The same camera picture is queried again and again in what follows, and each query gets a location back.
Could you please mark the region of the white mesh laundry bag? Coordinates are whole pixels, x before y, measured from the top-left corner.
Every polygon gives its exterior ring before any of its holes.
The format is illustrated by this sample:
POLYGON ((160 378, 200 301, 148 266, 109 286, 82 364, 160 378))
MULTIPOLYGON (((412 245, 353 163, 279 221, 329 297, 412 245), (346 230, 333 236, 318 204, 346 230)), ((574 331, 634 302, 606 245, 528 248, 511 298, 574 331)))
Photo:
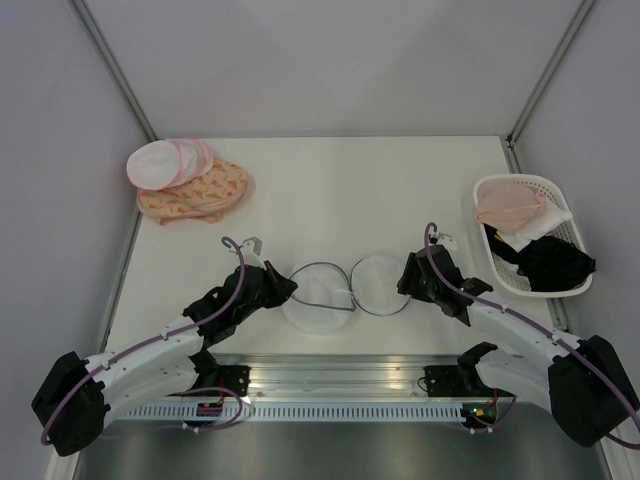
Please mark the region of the white mesh laundry bag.
POLYGON ((297 289, 282 311, 290 323, 314 335, 335 333, 358 313, 393 316, 409 304, 409 296, 397 289, 403 271, 404 264, 388 255, 364 257, 350 270, 328 261, 298 266, 289 276, 297 289))

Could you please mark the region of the peach pink bra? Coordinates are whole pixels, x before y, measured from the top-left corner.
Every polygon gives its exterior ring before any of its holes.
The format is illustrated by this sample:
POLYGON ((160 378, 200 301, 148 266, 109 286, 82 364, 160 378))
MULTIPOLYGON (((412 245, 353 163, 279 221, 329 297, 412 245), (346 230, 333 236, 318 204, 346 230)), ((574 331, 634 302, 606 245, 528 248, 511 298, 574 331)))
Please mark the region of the peach pink bra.
POLYGON ((544 194, 528 185, 510 183, 484 196, 476 207, 475 217, 479 223, 513 233, 545 210, 544 194))

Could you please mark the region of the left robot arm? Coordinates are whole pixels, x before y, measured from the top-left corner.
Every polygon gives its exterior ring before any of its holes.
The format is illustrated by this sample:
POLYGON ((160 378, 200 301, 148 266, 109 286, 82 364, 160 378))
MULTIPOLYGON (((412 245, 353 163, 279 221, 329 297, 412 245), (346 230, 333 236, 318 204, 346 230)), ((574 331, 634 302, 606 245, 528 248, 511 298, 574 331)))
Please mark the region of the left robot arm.
POLYGON ((31 402, 42 444, 75 454, 115 420, 166 396, 245 396, 247 367, 224 367, 209 349, 256 311, 284 305, 297 288, 269 262, 239 266, 159 332, 88 358, 62 355, 31 402))

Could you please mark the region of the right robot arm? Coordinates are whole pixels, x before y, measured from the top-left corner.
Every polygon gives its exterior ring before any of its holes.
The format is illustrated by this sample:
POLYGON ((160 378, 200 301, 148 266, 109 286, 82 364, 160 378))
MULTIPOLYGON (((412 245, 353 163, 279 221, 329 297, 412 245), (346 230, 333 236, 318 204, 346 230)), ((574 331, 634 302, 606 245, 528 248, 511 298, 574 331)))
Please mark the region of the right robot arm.
POLYGON ((447 377, 439 367, 426 368, 429 396, 510 394, 547 411, 584 447, 627 420, 639 421, 638 395, 606 339, 541 326, 508 307, 486 282, 463 277, 444 246, 410 253, 397 289, 494 339, 461 354, 447 377))

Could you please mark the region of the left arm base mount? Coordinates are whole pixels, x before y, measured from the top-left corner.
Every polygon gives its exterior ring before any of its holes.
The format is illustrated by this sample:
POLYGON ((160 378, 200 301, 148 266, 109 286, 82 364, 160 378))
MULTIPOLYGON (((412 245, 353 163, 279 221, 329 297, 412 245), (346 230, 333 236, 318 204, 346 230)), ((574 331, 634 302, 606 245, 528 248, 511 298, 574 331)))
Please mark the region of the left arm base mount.
POLYGON ((213 373, 198 379, 194 388, 208 388, 206 395, 225 398, 228 393, 220 391, 226 388, 240 397, 248 392, 251 369, 247 365, 219 365, 213 373))

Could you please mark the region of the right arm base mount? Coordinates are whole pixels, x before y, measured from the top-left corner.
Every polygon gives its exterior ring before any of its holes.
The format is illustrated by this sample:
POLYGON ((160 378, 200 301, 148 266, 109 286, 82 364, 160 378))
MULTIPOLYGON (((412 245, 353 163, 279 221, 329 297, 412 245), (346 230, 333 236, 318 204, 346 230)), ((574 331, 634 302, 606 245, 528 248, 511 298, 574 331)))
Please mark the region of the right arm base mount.
POLYGON ((424 367, 422 383, 429 398, 471 398, 473 391, 464 383, 454 365, 424 367))

